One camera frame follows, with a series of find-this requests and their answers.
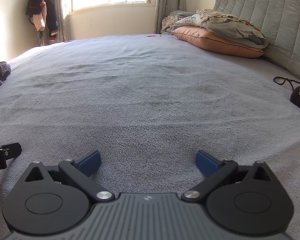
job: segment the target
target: hanging clothes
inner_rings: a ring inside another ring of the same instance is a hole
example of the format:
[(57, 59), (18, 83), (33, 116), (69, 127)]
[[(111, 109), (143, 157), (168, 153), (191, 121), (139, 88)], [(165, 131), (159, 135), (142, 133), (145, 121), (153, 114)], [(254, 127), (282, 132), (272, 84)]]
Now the hanging clothes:
[(49, 29), (49, 40), (54, 41), (58, 30), (56, 11), (50, 0), (29, 0), (26, 8), (29, 22), (37, 31), (43, 31), (45, 26)]

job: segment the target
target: triangular cutout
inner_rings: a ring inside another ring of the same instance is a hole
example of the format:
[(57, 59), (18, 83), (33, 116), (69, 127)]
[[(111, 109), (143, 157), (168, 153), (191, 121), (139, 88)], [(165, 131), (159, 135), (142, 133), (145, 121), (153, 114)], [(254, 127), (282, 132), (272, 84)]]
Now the triangular cutout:
[(254, 179), (271, 181), (269, 175), (263, 167), (258, 167), (257, 172), (253, 176)]
[(36, 180), (43, 180), (43, 176), (41, 174), (39, 167), (32, 168), (28, 177), (26, 178), (26, 182), (36, 181)]

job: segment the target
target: gray upholstered headboard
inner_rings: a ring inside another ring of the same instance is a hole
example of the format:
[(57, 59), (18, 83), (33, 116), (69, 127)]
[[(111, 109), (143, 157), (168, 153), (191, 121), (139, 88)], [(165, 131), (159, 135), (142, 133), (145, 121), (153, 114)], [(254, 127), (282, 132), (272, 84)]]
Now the gray upholstered headboard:
[(300, 0), (216, 0), (214, 10), (260, 28), (269, 41), (265, 57), (300, 78)]

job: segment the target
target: logo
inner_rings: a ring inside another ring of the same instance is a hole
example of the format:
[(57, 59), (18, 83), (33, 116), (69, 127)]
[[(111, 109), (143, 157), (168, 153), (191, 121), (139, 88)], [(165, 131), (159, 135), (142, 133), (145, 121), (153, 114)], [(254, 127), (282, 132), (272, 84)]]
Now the logo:
[(146, 200), (146, 201), (150, 201), (150, 200), (152, 199), (152, 197), (149, 196), (149, 195), (147, 195), (147, 196), (145, 196), (143, 199)]

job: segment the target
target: metal pivot screw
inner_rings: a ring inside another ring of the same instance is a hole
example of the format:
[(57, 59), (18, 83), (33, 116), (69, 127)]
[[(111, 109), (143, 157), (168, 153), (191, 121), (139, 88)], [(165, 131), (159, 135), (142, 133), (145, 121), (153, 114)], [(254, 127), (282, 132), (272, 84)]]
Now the metal pivot screw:
[(97, 198), (99, 199), (109, 199), (112, 197), (112, 193), (109, 191), (100, 191), (97, 193)]
[(195, 199), (195, 198), (200, 197), (200, 193), (198, 191), (195, 191), (195, 190), (186, 191), (184, 193), (184, 195), (185, 195), (186, 198), (190, 198), (190, 199)]

